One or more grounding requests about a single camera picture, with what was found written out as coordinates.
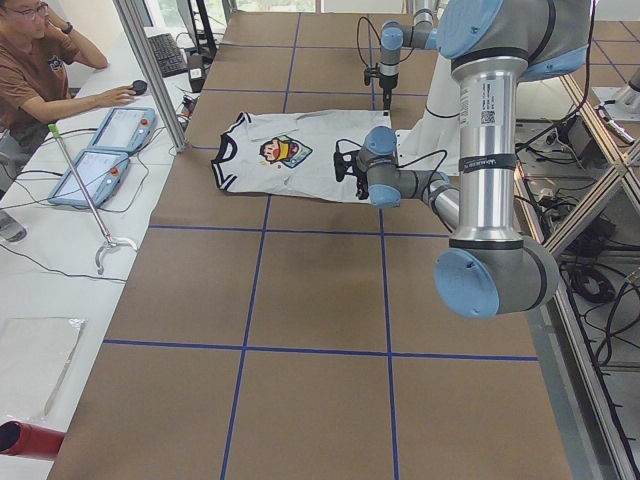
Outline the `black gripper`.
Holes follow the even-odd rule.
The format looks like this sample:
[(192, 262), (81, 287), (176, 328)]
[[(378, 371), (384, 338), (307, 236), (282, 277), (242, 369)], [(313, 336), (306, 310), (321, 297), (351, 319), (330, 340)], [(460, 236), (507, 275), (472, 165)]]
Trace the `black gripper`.
[(380, 73), (379, 86), (383, 90), (383, 114), (385, 116), (390, 115), (391, 103), (392, 103), (392, 91), (398, 85), (398, 74), (386, 75)]
[(368, 180), (366, 174), (355, 174), (356, 177), (356, 197), (360, 201), (368, 200)]

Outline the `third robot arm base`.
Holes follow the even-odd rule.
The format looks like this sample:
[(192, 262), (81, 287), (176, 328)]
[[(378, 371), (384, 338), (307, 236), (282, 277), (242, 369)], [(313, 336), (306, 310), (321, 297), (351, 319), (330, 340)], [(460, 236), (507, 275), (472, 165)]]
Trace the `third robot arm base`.
[(639, 70), (622, 87), (593, 87), (592, 91), (607, 119), (639, 121)]

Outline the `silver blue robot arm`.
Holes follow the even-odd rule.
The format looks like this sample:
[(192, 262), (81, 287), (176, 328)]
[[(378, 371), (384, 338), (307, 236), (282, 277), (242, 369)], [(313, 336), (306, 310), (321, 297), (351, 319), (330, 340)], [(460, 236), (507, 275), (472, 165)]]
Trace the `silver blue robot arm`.
[(367, 73), (385, 97), (397, 84), (405, 47), (435, 50), (459, 86), (459, 182), (437, 170), (405, 171), (397, 139), (377, 127), (336, 175), (353, 175), (357, 195), (379, 209), (419, 199), (453, 233), (435, 266), (447, 307), (471, 319), (524, 312), (546, 303), (560, 274), (553, 256), (513, 226), (516, 90), (521, 82), (559, 77), (587, 59), (590, 1), (451, 1), (437, 14), (414, 5), (412, 25), (386, 22), (380, 61)]
[(442, 18), (447, 1), (414, 1), (412, 24), (386, 21), (381, 29), (379, 62), (370, 73), (382, 89), (383, 114), (390, 115), (393, 90), (398, 85), (401, 51), (438, 49), (437, 22)]

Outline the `person's hand on mouse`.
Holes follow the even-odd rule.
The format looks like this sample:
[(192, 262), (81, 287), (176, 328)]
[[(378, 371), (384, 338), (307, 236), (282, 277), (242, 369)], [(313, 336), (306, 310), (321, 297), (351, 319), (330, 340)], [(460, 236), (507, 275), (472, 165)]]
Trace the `person's hand on mouse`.
[(99, 107), (112, 107), (127, 105), (135, 100), (136, 92), (132, 89), (132, 86), (121, 86), (96, 96), (96, 105)]

